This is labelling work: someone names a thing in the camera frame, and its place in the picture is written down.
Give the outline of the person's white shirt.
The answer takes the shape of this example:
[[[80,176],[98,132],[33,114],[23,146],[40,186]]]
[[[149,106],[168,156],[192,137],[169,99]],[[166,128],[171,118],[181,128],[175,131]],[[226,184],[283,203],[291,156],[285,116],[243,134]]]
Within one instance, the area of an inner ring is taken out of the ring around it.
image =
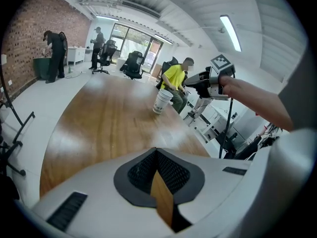
[[[241,238],[302,238],[309,232],[305,192],[317,161],[317,59],[305,52],[280,93],[294,130],[271,147],[263,182],[241,223]]]

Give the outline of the white desk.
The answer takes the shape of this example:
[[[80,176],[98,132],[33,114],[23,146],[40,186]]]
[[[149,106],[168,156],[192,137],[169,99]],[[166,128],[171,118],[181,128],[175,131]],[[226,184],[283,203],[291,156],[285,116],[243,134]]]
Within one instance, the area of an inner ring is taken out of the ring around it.
[[[204,144],[209,143],[225,131],[228,118],[226,110],[212,105],[207,106],[198,118],[192,118],[189,115],[189,109],[185,110],[184,115],[185,123],[197,132]]]

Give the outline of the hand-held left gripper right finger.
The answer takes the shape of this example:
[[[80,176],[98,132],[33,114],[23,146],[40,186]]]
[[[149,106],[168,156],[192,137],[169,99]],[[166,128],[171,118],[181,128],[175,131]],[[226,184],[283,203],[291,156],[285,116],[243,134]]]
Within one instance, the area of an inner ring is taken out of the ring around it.
[[[157,171],[171,206],[170,224],[157,238],[220,238],[232,221],[225,203],[249,168],[232,161],[157,149]]]

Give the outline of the large glass window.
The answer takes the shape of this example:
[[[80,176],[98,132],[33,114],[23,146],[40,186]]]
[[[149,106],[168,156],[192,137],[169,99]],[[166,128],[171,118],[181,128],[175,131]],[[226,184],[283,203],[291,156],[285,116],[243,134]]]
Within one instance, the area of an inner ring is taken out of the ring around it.
[[[157,58],[163,47],[163,42],[134,28],[121,24],[114,24],[110,39],[116,42],[112,62],[121,68],[128,56],[133,51],[142,53],[143,61],[141,69],[152,74]]]

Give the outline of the black metal folding stand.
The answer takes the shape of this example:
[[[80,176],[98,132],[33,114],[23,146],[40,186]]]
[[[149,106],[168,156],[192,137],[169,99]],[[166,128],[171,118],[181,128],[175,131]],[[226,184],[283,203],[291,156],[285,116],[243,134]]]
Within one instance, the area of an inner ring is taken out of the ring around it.
[[[26,124],[28,123],[28,121],[30,120],[30,118],[35,118],[35,113],[34,112],[31,112],[30,115],[27,117],[27,119],[23,122],[19,115],[17,114],[13,104],[12,104],[12,101],[10,99],[10,96],[8,94],[8,91],[6,89],[6,84],[5,84],[5,80],[4,80],[4,76],[3,76],[3,70],[2,70],[2,66],[6,64],[6,55],[4,54],[1,54],[1,65],[0,65],[0,81],[1,81],[1,87],[0,87],[0,91],[1,91],[1,88],[3,89],[3,94],[5,96],[5,101],[1,101],[2,104],[4,106],[6,106],[7,108],[10,108],[11,111],[13,112],[15,118],[17,119],[18,123],[20,124],[20,128],[19,130],[17,131],[14,139],[13,139],[13,143],[16,143],[18,141],[18,137],[20,136],[22,130],[24,129],[24,127],[26,126]]]

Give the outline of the white low cabinet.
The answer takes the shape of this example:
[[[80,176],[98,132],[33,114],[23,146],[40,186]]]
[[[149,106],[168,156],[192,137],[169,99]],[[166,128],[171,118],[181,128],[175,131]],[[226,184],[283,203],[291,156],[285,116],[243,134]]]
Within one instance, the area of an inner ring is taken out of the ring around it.
[[[67,65],[72,63],[76,65],[78,62],[84,62],[86,48],[83,47],[68,47],[67,49]]]

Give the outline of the black office chair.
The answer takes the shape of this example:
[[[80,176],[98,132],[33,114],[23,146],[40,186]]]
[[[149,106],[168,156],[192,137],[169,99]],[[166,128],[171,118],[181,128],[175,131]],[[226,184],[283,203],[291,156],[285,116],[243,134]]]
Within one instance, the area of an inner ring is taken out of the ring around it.
[[[162,79],[162,75],[173,65],[177,65],[178,64],[178,60],[175,58],[175,57],[172,57],[172,60],[171,61],[165,61],[161,67],[161,70],[160,70],[160,78],[159,78],[159,82],[158,84],[156,85],[156,88],[159,90],[161,88],[161,85],[162,85],[162,82],[163,82],[163,79]]]
[[[139,51],[129,53],[128,59],[125,61],[120,71],[132,80],[141,79],[144,70],[141,69],[144,57]]]
[[[112,63],[112,56],[117,50],[116,41],[108,40],[104,46],[101,48],[99,53],[99,58],[97,58],[97,64],[100,64],[99,67],[92,70],[92,74],[100,72],[109,74],[107,70],[104,70],[105,66],[109,66]]]

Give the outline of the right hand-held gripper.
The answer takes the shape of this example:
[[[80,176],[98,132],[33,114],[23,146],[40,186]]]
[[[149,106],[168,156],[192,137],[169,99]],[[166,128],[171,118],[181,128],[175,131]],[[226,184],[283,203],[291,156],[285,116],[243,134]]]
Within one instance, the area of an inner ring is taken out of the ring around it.
[[[194,75],[185,80],[188,87],[196,87],[199,84],[208,84],[208,92],[212,99],[227,101],[228,95],[224,94],[223,86],[220,85],[219,79],[222,76],[235,77],[235,66],[223,54],[211,59],[211,67],[207,66],[205,71]]]

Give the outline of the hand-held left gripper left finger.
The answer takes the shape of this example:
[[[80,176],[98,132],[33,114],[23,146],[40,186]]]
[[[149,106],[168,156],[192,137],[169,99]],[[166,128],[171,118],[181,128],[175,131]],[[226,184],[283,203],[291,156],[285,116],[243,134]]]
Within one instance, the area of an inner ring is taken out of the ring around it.
[[[78,192],[87,197],[67,227],[66,235],[75,238],[166,238],[174,235],[155,208],[132,205],[114,186],[116,170],[145,152],[129,153],[82,169],[41,197],[33,212],[48,221],[73,192]]]

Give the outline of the person's right forearm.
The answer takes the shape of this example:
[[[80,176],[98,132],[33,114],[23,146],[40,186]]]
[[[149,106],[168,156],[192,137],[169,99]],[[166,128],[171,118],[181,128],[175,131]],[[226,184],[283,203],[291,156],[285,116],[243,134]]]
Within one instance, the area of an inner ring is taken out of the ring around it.
[[[219,78],[219,84],[223,86],[228,97],[242,103],[266,121],[288,132],[294,129],[293,122],[277,94],[226,75]]]

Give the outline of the dark green bin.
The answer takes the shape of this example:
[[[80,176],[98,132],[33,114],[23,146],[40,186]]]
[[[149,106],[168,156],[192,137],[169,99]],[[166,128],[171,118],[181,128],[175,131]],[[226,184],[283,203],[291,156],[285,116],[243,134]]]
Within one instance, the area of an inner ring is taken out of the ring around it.
[[[50,57],[33,59],[34,73],[37,79],[47,80],[49,78]]]

